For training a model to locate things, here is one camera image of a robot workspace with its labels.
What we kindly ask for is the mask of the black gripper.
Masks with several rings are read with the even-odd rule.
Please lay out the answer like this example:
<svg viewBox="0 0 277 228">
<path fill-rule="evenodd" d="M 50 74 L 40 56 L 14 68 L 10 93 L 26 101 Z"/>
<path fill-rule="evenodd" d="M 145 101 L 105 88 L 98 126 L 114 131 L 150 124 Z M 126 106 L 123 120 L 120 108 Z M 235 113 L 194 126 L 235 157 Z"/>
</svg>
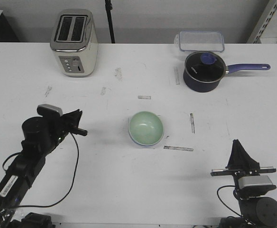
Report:
<svg viewBox="0 0 277 228">
<path fill-rule="evenodd" d="M 65 113 L 61 117 L 56 116 L 48 120 L 51 141 L 58 146 L 69 134 L 87 136 L 88 131 L 79 128 L 79 122 L 83 112 L 79 109 Z"/>
<path fill-rule="evenodd" d="M 226 169 L 212 170 L 211 176 L 232 176 L 234 180 L 235 190 L 234 196 L 238 200 L 248 200 L 249 198 L 256 198 L 264 195 L 249 195 L 239 189 L 238 180 L 245 176 L 264 176 L 269 173 L 274 173 L 277 170 L 274 167 L 261 167 L 259 162 L 252 159 L 245 151 L 238 139 L 233 140 L 231 155 L 226 166 Z"/>
</svg>

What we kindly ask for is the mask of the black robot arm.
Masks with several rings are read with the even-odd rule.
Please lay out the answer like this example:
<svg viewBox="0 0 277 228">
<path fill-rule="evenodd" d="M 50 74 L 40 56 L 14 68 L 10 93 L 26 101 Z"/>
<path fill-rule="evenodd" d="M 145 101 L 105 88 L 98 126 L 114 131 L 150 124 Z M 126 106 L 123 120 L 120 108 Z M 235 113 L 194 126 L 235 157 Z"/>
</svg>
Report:
<svg viewBox="0 0 277 228">
<path fill-rule="evenodd" d="M 30 212 L 21 221 L 13 220 L 27 191 L 42 170 L 49 155 L 68 134 L 87 135 L 80 129 L 82 111 L 77 109 L 63 114 L 58 107 L 41 104 L 38 116 L 22 124 L 24 140 L 22 151 L 15 153 L 15 159 L 5 171 L 0 182 L 0 228 L 53 228 L 51 217 Z"/>
<path fill-rule="evenodd" d="M 232 176 L 233 195 L 238 201 L 240 213 L 237 217 L 222 218 L 220 228 L 276 228 L 277 201 L 265 195 L 277 187 L 268 173 L 274 173 L 272 166 L 260 167 L 252 159 L 239 140 L 233 140 L 231 155 L 224 169 L 212 170 L 211 176 Z"/>
</svg>

